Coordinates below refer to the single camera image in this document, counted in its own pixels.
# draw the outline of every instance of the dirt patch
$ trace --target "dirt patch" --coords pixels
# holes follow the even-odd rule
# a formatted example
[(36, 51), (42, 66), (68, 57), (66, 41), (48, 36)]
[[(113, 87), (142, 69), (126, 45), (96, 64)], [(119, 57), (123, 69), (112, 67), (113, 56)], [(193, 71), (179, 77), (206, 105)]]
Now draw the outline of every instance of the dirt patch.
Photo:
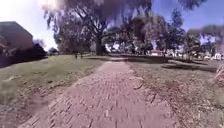
[(151, 93), (166, 100), (183, 128), (222, 128), (224, 89), (214, 73), (165, 69), (163, 64), (129, 63)]

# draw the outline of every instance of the grass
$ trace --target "grass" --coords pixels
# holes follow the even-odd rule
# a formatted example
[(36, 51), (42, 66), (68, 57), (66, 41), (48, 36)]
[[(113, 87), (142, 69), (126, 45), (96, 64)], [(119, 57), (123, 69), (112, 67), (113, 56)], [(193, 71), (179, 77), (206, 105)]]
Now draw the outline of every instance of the grass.
[(49, 94), (70, 86), (102, 63), (65, 55), (0, 69), (0, 116), (4, 117), (0, 124), (16, 127), (51, 100), (45, 100)]
[(224, 126), (224, 88), (214, 73), (162, 68), (164, 64), (130, 63), (150, 92), (166, 100), (184, 128)]

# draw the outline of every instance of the park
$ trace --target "park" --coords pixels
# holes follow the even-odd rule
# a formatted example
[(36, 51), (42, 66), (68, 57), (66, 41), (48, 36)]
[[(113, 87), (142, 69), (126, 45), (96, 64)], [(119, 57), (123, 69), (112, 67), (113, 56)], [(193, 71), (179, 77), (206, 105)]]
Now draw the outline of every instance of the park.
[(224, 23), (183, 27), (209, 1), (42, 0), (48, 50), (0, 22), (0, 127), (224, 128)]

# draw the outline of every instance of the tree trunk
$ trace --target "tree trunk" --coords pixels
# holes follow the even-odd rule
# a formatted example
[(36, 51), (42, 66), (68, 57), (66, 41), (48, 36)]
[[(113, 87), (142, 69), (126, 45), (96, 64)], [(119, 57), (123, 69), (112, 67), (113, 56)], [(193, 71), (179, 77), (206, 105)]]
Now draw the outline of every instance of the tree trunk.
[(102, 34), (98, 34), (96, 37), (96, 55), (102, 55)]

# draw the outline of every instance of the brick path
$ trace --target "brick path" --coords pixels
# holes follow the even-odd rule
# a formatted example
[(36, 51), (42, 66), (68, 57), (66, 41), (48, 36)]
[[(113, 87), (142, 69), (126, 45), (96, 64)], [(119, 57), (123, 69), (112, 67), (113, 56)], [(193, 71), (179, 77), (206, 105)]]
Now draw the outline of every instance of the brick path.
[(151, 103), (124, 62), (106, 62), (19, 128), (175, 128), (165, 101)]

